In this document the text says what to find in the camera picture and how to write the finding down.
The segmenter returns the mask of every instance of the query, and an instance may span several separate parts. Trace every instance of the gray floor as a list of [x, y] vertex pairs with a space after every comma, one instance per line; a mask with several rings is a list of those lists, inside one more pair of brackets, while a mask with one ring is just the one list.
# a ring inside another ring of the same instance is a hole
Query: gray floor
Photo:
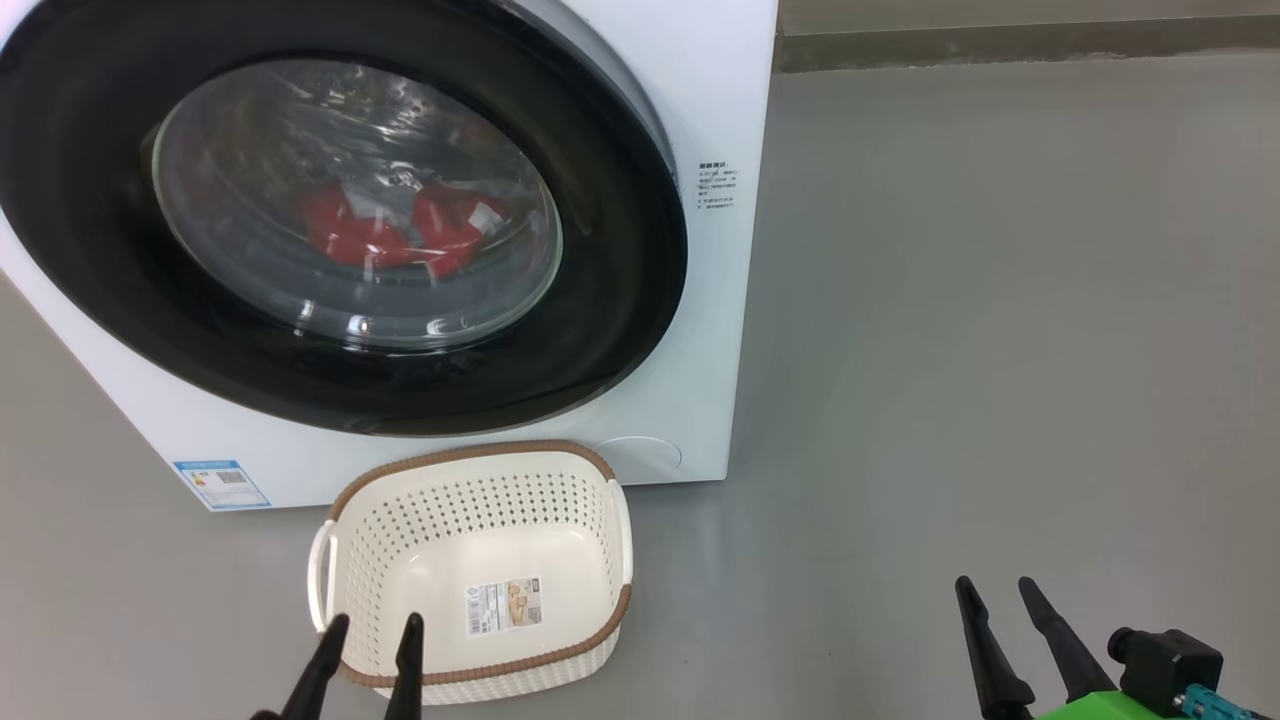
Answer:
[[[961, 573], [1039, 712], [1064, 693], [1020, 574], [1100, 656], [1179, 626], [1280, 711], [1277, 81], [778, 78], [730, 480], [630, 495], [636, 596], [596, 676], [428, 716], [977, 717]], [[205, 512], [8, 288], [0, 327], [4, 715], [279, 706], [321, 510]], [[326, 717], [381, 708], [334, 683]]]

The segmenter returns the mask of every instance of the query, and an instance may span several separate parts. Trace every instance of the laundry basket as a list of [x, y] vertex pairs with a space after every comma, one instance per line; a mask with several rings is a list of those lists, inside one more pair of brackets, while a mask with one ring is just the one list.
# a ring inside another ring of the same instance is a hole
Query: laundry basket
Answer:
[[531, 693], [595, 673], [631, 597], [631, 521], [571, 442], [436, 452], [361, 475], [316, 533], [311, 620], [351, 618], [339, 673], [384, 696], [404, 620], [425, 624], [422, 703]]

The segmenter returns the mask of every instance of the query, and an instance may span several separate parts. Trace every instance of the front-load washing machine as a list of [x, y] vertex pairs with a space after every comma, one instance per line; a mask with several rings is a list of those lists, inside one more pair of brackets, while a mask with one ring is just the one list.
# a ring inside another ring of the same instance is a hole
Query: front-load washing machine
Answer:
[[8, 0], [0, 268], [211, 510], [536, 438], [722, 479], [774, 15]]

